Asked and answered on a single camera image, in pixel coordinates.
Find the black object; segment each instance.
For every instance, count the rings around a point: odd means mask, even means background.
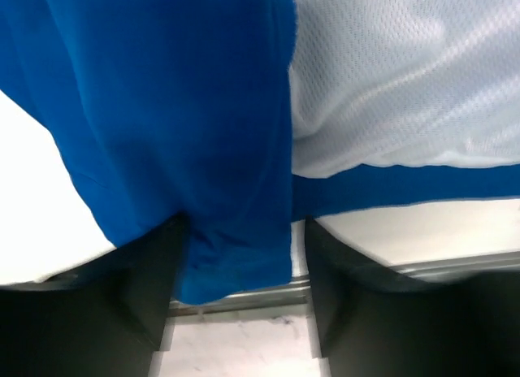
[[[413,279],[305,224],[320,355],[331,377],[520,375],[520,272]]]
[[[0,375],[148,376],[186,227],[178,215],[44,283],[0,287]]]

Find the white floor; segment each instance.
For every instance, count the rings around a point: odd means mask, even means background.
[[[0,165],[0,284],[45,278],[111,249],[50,135],[2,93]],[[364,210],[323,223],[390,264],[520,248],[520,200]],[[295,266],[295,275],[304,271],[297,260]],[[178,326],[173,347],[161,377],[320,376],[303,318]]]

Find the gray surface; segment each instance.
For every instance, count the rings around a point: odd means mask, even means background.
[[[520,252],[415,263],[393,268],[415,278],[436,282],[471,275],[476,271],[514,267],[520,267]],[[309,280],[303,275],[288,285],[237,293],[203,306],[182,305],[173,301],[171,316],[176,316],[176,323],[217,323],[304,315],[307,313],[308,290]]]

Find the white jersey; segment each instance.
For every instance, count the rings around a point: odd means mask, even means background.
[[[296,0],[293,172],[520,163],[520,0]]]

